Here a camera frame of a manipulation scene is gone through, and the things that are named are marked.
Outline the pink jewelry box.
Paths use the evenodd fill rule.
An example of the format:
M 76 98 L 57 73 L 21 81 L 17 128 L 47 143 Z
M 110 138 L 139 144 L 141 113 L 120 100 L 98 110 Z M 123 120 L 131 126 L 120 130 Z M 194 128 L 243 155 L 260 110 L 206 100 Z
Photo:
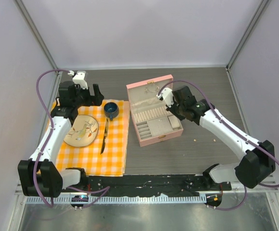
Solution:
M 176 138 L 183 133 L 181 122 L 179 129 L 172 129 L 168 117 L 173 114 L 166 110 L 165 102 L 157 98 L 161 87 L 171 81 L 173 76 L 166 75 L 126 86 L 131 117 L 141 147 Z

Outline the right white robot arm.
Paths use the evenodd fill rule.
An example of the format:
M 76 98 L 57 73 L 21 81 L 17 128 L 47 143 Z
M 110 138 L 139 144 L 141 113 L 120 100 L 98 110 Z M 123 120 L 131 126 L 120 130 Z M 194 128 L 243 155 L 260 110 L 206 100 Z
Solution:
M 275 149 L 270 141 L 260 142 L 247 135 L 206 99 L 196 100 L 188 86 L 176 90 L 164 88 L 158 99 L 179 120 L 187 119 L 207 129 L 237 156 L 237 163 L 215 164 L 205 171 L 202 183 L 206 189 L 214 190 L 222 182 L 236 180 L 252 189 L 275 171 Z

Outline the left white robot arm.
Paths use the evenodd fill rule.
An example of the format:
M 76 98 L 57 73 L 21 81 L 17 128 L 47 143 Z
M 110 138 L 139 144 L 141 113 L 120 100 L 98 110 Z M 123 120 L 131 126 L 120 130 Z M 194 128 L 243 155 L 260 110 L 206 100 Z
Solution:
M 69 186 L 77 192 L 87 188 L 84 170 L 71 167 L 59 171 L 56 160 L 65 136 L 70 131 L 78 109 L 82 106 L 100 106 L 104 96 L 98 84 L 93 84 L 94 94 L 80 84 L 65 81 L 59 85 L 55 106 L 50 112 L 50 124 L 35 152 L 28 160 L 21 160 L 18 173 L 25 196 L 56 198 Z

